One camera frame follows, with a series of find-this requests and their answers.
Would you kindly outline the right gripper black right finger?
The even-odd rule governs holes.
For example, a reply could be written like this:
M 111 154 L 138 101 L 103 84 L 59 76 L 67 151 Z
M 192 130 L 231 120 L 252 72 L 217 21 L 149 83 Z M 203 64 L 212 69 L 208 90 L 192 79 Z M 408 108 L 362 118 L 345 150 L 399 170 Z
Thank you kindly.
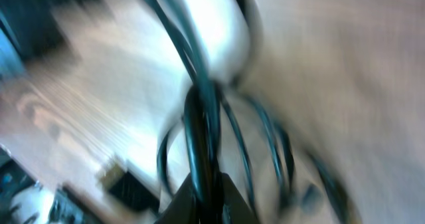
M 224 224 L 259 224 L 230 176 L 226 173 L 221 173 L 221 175 L 224 194 L 222 222 Z

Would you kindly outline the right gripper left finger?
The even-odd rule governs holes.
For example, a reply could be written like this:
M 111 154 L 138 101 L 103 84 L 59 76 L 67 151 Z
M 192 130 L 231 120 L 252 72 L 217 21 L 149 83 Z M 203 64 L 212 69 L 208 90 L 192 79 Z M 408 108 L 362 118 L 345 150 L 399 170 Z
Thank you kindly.
M 162 224 L 196 224 L 197 201 L 193 193 L 191 174 L 189 174 L 175 194 L 168 208 L 162 213 Z

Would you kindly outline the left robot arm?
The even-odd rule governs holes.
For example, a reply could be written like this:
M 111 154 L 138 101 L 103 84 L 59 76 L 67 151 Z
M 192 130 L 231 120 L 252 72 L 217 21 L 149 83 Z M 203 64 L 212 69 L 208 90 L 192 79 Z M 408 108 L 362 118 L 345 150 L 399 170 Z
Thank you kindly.
M 238 87 L 248 79 L 263 43 L 255 0 L 158 0 L 185 37 L 194 33 L 209 74 Z

